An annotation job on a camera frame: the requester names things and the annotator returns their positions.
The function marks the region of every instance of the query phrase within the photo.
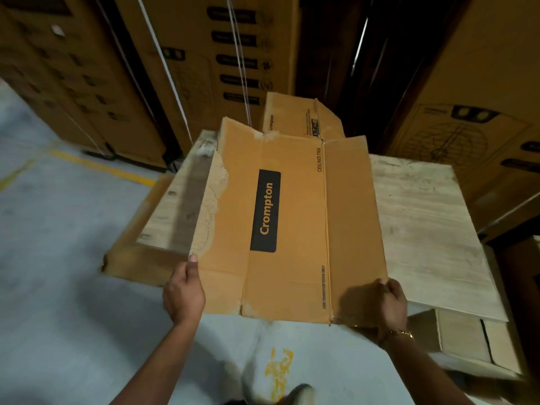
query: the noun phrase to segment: fan grille drawing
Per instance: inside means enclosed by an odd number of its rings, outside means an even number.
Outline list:
[[[482,131],[465,122],[446,122],[422,129],[403,146],[401,157],[445,163],[461,172],[478,163],[488,149]]]

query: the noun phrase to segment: yellow floor marking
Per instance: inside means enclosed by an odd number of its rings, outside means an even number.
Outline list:
[[[17,176],[19,176],[24,171],[28,170],[30,166],[36,161],[36,159],[28,159],[23,166],[20,168],[17,168],[13,172],[11,172],[9,175],[3,177],[0,179],[0,192],[3,192],[8,188],[8,186],[17,179]]]
[[[294,352],[289,349],[283,350],[283,359],[275,360],[275,347],[272,348],[270,361],[266,364],[265,376],[271,376],[274,379],[272,387],[272,401],[278,402],[285,395],[285,386],[287,385],[286,374],[289,373],[289,368],[293,362]]]
[[[94,170],[100,170],[101,172],[109,173],[122,179],[131,180],[135,183],[140,183],[141,185],[154,186],[154,184],[156,183],[154,180],[148,179],[147,177],[142,177],[134,173],[125,172],[123,170],[116,169],[108,165],[101,165],[100,163],[95,163],[88,159],[73,156],[69,153],[62,152],[61,150],[50,150],[47,153],[57,158],[67,160],[68,162],[78,163]]]

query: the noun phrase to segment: wooden table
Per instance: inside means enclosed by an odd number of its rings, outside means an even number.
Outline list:
[[[203,131],[139,243],[189,253],[216,139]],[[507,321],[451,166],[370,157],[388,276],[409,313],[436,307]]]

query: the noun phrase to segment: gold bracelet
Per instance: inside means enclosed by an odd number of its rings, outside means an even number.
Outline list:
[[[381,339],[379,340],[379,347],[382,347],[382,343],[392,335],[407,335],[409,338],[412,338],[414,340],[413,334],[411,334],[409,331],[391,330],[381,337]]]

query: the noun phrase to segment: person's left hand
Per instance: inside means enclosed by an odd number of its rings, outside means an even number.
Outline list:
[[[174,325],[189,320],[200,321],[206,303],[199,278],[197,256],[180,263],[163,287],[163,305]]]

